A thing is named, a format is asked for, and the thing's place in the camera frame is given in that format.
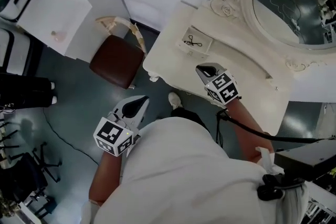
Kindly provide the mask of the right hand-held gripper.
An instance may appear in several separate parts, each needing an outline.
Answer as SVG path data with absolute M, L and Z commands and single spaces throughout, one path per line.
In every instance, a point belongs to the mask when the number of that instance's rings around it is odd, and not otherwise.
M 203 63 L 197 65 L 195 70 L 213 100 L 226 105 L 241 98 L 234 76 L 220 64 Z

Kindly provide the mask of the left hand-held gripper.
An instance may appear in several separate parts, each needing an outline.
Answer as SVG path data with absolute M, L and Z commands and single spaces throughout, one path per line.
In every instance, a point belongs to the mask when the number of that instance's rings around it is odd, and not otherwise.
M 139 125 L 143 121 L 150 99 L 145 95 L 125 98 L 117 103 L 106 118 L 102 117 L 93 138 L 99 148 L 118 157 L 130 154 L 139 139 Z

